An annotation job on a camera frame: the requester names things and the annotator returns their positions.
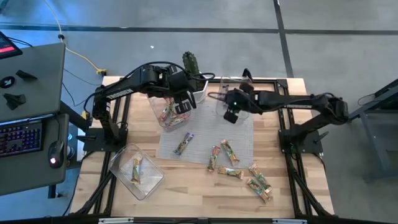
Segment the gray floor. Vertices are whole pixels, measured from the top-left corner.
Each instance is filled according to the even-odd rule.
[[[398,29],[398,3],[393,0],[279,2],[286,29]],[[51,5],[62,24],[75,26],[277,28],[272,0],[53,0]],[[41,1],[12,0],[0,15],[0,25],[4,24],[47,26],[54,25],[55,20]],[[55,31],[2,31],[33,45],[58,41]],[[287,76],[279,34],[69,31],[65,36],[71,49],[107,68],[109,75],[124,75],[151,60],[181,63],[182,53],[189,50],[197,56],[203,72],[239,75],[247,67],[255,77]],[[294,77],[305,79],[309,93],[330,91],[342,96],[350,111],[358,107],[359,97],[397,78],[397,42],[398,35],[287,35]],[[67,54],[65,68],[89,82],[101,82],[92,67],[75,55]],[[76,102],[95,89],[67,73],[63,81]],[[62,100],[72,105],[64,91]],[[82,107],[74,109],[80,113]],[[397,223],[398,180],[365,184],[362,179],[378,167],[361,123],[323,129],[330,131],[323,147],[335,213],[345,218]],[[61,215],[75,179],[76,173],[70,172],[62,184],[67,198],[48,200],[47,189],[0,197],[0,220]],[[24,212],[15,212],[11,205]]]

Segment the wooden table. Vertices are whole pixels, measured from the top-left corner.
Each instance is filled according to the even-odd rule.
[[[120,77],[104,77],[109,85]],[[304,80],[288,78],[291,95],[305,95]],[[218,91],[219,84],[209,84],[208,91]],[[272,90],[272,85],[255,84],[257,90]],[[119,110],[123,112],[124,100]],[[293,110],[296,123],[312,117],[309,110]],[[254,115],[254,162],[267,177],[272,190],[272,200],[264,204],[246,185],[244,180],[226,175],[211,174],[203,164],[155,158],[159,148],[162,128],[159,126],[145,95],[131,96],[128,115],[129,136],[127,143],[135,143],[150,155],[165,172],[161,185],[143,201],[138,201],[118,180],[116,182],[112,216],[114,217],[230,217],[230,218],[291,218],[294,217],[285,158],[279,149],[277,131],[279,120],[276,112]],[[89,199],[97,187],[103,152],[95,152],[82,164],[71,212],[77,211]],[[303,154],[307,184],[324,208],[333,213],[330,193],[321,162],[312,154]],[[101,211],[105,207],[108,187],[104,190]],[[304,211],[302,193],[298,188],[300,208]]]

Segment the yellow cable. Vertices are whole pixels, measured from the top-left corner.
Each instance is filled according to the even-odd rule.
[[[63,35],[63,34],[62,34],[61,25],[60,25],[60,22],[59,22],[59,20],[58,20],[57,14],[56,14],[55,11],[52,9],[52,7],[49,5],[49,3],[47,2],[47,0],[43,0],[43,1],[44,1],[44,3],[47,5],[47,7],[51,10],[51,13],[54,15],[54,18],[55,18],[55,20],[56,20],[56,22],[57,22],[57,25],[58,25],[58,28],[59,28],[59,30],[60,30],[60,34]],[[77,52],[74,52],[74,51],[70,50],[68,47],[66,47],[66,46],[67,46],[66,43],[64,43],[64,44],[65,44],[65,48],[66,48],[67,51],[69,51],[70,53],[73,53],[73,54],[75,54],[75,55],[77,55],[77,56],[79,56],[79,57],[85,59],[88,63],[90,63],[90,64],[95,68],[96,73],[97,73],[98,75],[100,75],[102,72],[106,72],[106,69],[98,68],[98,67],[97,67],[91,60],[89,60],[86,56],[83,56],[83,55],[81,55],[81,54],[79,54],[79,53],[77,53]]]

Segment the red light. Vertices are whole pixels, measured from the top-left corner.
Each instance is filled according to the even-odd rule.
[[[0,53],[12,51],[12,50],[15,50],[15,48],[14,47],[6,47],[6,48],[3,48],[3,49],[0,49]]]

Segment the rgb keyboard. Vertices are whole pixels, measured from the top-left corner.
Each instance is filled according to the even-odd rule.
[[[41,139],[41,121],[0,126],[0,157],[39,151]]]

